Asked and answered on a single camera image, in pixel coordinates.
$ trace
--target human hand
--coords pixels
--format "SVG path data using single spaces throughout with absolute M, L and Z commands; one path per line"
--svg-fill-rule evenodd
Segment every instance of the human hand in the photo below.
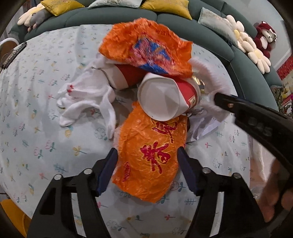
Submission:
M 271 174 L 268 182 L 263 189 L 258 206 L 263 214 L 265 222 L 269 222 L 275 214 L 275 205 L 279 199 L 280 191 L 278 188 L 278 172 L 280 170 L 280 162 L 275 160 L 272 164 Z M 293 188 L 287 190 L 282 199 L 282 207 L 288 211 L 293 206 Z

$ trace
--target bedsheet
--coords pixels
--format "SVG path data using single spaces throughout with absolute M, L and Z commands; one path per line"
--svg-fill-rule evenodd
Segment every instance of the bedsheet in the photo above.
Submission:
M 0 74 L 0 183 L 29 217 L 55 174 L 73 176 L 103 159 L 113 142 L 106 137 L 104 120 L 89 108 L 71 126 L 61 128 L 62 112 L 56 106 L 60 87 L 77 78 L 95 57 L 98 44 L 111 25 L 81 25 L 45 32 Z M 220 62 L 208 50 L 193 44 L 192 56 L 213 64 L 236 91 Z M 120 125 L 131 112 L 136 89 L 116 92 L 113 103 Z M 247 134 L 233 124 L 233 115 L 186 150 L 216 173 L 239 172 L 249 185 Z M 169 191 L 155 204 L 144 202 L 118 189 L 112 182 L 97 198 L 112 238 L 184 237 L 199 198 L 189 191 L 179 170 Z M 219 230 L 223 194 L 219 194 L 213 231 Z M 77 230 L 84 235 L 76 194 L 72 194 Z

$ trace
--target paper cup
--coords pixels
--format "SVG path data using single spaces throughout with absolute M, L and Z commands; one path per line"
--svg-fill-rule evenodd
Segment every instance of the paper cup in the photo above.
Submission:
M 147 74 L 147 71 L 129 64 L 113 64 L 101 70 L 108 78 L 109 84 L 118 90 L 136 85 Z
M 157 120 L 168 121 L 199 103 L 200 89 L 193 79 L 171 79 L 148 73 L 137 91 L 145 113 Z

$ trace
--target white towel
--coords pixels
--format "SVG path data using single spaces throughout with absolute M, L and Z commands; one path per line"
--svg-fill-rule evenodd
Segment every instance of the white towel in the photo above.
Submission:
M 200 106 L 207 110 L 217 121 L 222 122 L 229 115 L 229 112 L 216 106 L 214 97 L 216 93 L 230 95 L 228 83 L 213 70 L 212 65 L 201 62 L 197 57 L 191 58 L 189 63 L 192 66 L 192 72 L 205 84 L 205 93 L 209 94 L 209 101 L 202 99 Z
M 111 103 L 115 100 L 115 93 L 107 77 L 100 70 L 109 63 L 113 61 L 98 53 L 74 82 L 65 84 L 59 90 L 57 105 L 65 108 L 59 119 L 60 126 L 73 124 L 84 109 L 95 107 L 105 119 L 107 137 L 112 138 L 116 114 Z

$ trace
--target stuffed animal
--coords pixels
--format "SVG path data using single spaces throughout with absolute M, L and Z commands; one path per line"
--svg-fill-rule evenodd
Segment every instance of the stuffed animal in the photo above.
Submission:
M 243 39 L 242 46 L 248 52 L 248 58 L 256 64 L 262 74 L 270 72 L 270 60 L 256 47 L 256 44 L 250 36 Z
M 18 19 L 17 25 L 20 26 L 20 25 L 24 24 L 25 26 L 29 26 L 32 14 L 34 14 L 44 8 L 45 8 L 44 5 L 40 3 L 36 7 L 29 9 L 27 12 L 25 12 L 24 14 L 22 14 L 20 16 L 20 18 Z
M 32 29 L 37 28 L 39 25 L 41 25 L 45 20 L 47 20 L 51 16 L 53 16 L 53 14 L 50 13 L 45 8 L 36 13 L 33 13 L 30 19 L 28 32 L 30 32 Z
M 249 37 L 247 33 L 244 32 L 244 26 L 240 21 L 235 21 L 234 17 L 231 15 L 227 15 L 226 19 L 228 22 L 232 24 L 232 30 L 234 31 L 234 35 L 238 42 L 238 48 L 243 52 L 246 53 L 245 49 L 242 47 L 243 39 Z
M 265 57 L 269 59 L 270 51 L 272 50 L 270 43 L 277 40 L 277 34 L 265 21 L 262 21 L 256 29 L 258 32 L 254 39 L 256 47 L 264 54 Z

